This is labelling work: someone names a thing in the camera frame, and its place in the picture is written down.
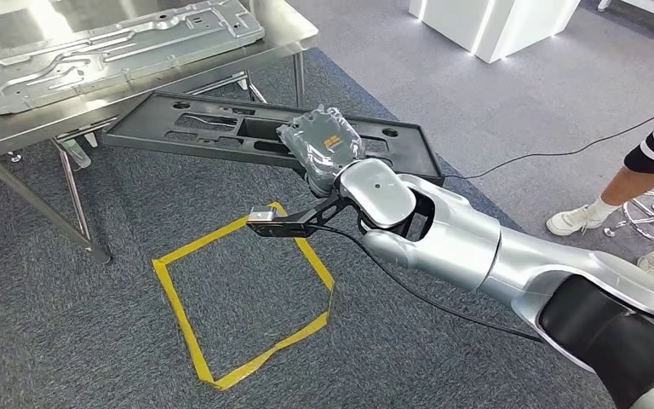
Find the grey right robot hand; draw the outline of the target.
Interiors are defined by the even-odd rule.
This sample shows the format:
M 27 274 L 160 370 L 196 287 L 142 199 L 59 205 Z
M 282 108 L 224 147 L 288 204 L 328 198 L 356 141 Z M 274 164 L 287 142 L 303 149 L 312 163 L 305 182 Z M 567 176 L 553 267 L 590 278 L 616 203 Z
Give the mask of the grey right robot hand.
M 279 140 L 305 170 L 304 180 L 319 198 L 329 196 L 336 178 L 366 158 L 363 140 L 335 107 L 319 105 L 277 127 Z

